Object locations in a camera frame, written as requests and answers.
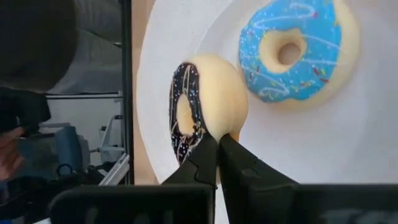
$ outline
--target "donut dough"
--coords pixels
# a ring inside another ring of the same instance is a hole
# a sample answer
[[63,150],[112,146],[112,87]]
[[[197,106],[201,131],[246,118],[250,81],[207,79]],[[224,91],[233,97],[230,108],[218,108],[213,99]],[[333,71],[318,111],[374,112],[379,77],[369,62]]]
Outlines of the donut dough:
[[[329,99],[349,80],[359,54],[359,25],[345,0],[287,1],[285,5],[286,9],[270,9],[281,15],[255,15],[242,30],[240,67],[248,88],[262,101],[275,108],[309,108]],[[295,27],[292,21],[300,25]],[[328,29],[331,34],[319,38],[320,29]],[[284,48],[296,51],[283,55]]]
[[170,134],[181,164],[204,133],[217,142],[225,134],[238,141],[248,115],[246,86],[239,72],[213,54],[196,55],[178,66],[170,87]]

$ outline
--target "blue frosted donut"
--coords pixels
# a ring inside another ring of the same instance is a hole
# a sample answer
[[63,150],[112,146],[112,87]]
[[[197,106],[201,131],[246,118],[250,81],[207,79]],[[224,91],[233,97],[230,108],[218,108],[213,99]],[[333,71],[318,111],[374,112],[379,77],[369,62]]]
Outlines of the blue frosted donut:
[[[302,57],[283,73],[273,73],[259,56],[264,34],[299,29],[307,43]],[[333,74],[340,50],[341,27],[332,1],[276,0],[260,9],[243,28],[239,61],[248,88],[264,102],[306,100],[320,91]]]

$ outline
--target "sprinkle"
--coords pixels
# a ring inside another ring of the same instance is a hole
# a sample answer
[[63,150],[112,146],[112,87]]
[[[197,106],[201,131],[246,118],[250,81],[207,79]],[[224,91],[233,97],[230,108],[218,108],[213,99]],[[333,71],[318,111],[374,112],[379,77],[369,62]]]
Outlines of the sprinkle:
[[265,96],[268,96],[268,92],[260,91],[259,95],[262,96],[262,97],[265,97]]
[[305,83],[301,83],[301,87],[302,88],[306,88],[308,86],[311,86],[311,82],[305,82]]
[[326,76],[325,69],[321,68],[321,74],[322,74],[322,76]]
[[318,69],[317,69],[317,68],[313,67],[313,72],[315,72],[315,74],[316,74],[317,76],[319,76],[319,72],[318,72]]
[[299,88],[297,88],[296,86],[291,86],[291,88],[294,90],[294,91],[298,91],[299,90]]

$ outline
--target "chocolate glazed donut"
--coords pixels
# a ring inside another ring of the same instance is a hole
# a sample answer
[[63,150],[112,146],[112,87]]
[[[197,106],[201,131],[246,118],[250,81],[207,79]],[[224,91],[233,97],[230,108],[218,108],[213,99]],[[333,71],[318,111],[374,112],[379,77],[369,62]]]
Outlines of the chocolate glazed donut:
[[[188,98],[192,113],[193,132],[191,134],[182,134],[178,127],[177,103],[182,95]],[[174,72],[169,103],[172,145],[178,163],[181,164],[199,144],[203,134],[207,132],[199,99],[199,73],[194,64],[182,63]]]

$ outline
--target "colorful sprinkle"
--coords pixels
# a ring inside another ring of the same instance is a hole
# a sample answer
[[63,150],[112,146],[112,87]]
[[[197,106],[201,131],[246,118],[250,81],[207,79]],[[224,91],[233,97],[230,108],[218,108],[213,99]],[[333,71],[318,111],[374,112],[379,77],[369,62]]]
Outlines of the colorful sprinkle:
[[322,76],[326,76],[325,69],[321,68],[321,74],[322,74]]
[[299,88],[298,88],[297,86],[291,86],[291,88],[292,88],[294,91],[298,91],[298,90],[299,90]]
[[305,83],[301,83],[301,87],[302,88],[306,88],[308,86],[311,86],[311,82],[305,82]]
[[318,72],[318,69],[317,68],[312,68],[313,69],[313,72],[315,72],[315,74],[317,75],[317,76],[319,76],[319,72]]

